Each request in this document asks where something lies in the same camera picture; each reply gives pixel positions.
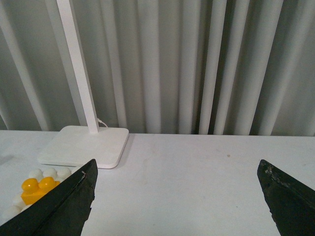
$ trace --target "lamp base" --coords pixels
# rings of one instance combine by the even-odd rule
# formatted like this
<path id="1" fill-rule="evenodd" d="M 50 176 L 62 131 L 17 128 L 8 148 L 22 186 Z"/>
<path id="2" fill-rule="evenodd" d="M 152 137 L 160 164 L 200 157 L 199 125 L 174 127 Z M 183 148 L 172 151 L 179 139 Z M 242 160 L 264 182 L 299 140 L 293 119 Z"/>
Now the lamp base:
<path id="1" fill-rule="evenodd" d="M 119 163 L 129 131 L 124 128 L 99 128 L 91 134 L 86 126 L 67 126 L 39 154 L 41 164 L 80 166 L 95 159 L 97 167 L 112 169 Z"/>

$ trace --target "table surface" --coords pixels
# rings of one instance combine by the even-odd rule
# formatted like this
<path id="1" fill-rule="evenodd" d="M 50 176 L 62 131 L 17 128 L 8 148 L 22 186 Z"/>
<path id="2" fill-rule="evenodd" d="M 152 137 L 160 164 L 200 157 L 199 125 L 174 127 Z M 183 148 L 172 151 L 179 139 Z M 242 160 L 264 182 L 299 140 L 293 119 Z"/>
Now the table surface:
<path id="1" fill-rule="evenodd" d="M 56 134 L 0 131 L 0 212 L 29 171 L 48 168 L 37 155 Z M 258 164 L 315 189 L 314 154 L 314 137 L 130 134 L 118 166 L 98 170 L 82 235 L 278 236 Z"/>

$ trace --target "white desk lamp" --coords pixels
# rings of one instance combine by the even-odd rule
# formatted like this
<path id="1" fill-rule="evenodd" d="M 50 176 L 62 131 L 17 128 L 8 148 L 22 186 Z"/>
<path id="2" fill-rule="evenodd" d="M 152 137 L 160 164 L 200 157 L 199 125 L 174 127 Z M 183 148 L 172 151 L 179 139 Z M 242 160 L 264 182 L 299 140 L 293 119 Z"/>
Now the white desk lamp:
<path id="1" fill-rule="evenodd" d="M 97 167 L 111 169 L 118 165 L 129 131 L 124 128 L 103 128 L 98 119 L 86 70 L 78 27 L 71 2 L 57 0 L 70 57 L 87 120 L 86 126 L 67 126 L 39 154 L 41 164 L 80 166 L 92 158 Z"/>

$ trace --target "yellow block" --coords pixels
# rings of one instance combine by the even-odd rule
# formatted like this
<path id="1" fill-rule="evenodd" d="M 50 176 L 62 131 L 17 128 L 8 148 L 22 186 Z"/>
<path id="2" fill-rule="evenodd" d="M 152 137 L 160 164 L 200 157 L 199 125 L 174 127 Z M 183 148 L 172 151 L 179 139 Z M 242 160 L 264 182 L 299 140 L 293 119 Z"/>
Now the yellow block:
<path id="1" fill-rule="evenodd" d="M 22 183 L 23 193 L 21 198 L 26 205 L 34 204 L 58 184 L 60 182 L 54 181 L 52 177 L 43 178 L 39 183 L 35 178 L 28 178 Z"/>

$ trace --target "stain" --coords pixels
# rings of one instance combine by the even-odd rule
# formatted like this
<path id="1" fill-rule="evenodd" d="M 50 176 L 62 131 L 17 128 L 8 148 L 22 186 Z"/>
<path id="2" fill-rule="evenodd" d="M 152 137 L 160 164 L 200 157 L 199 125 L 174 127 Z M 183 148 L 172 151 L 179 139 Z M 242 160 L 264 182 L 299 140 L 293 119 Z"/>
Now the stain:
<path id="1" fill-rule="evenodd" d="M 14 158 L 14 156 L 12 156 L 12 155 L 0 157 L 0 166 L 5 164 L 6 162 L 12 160 L 13 158 Z"/>

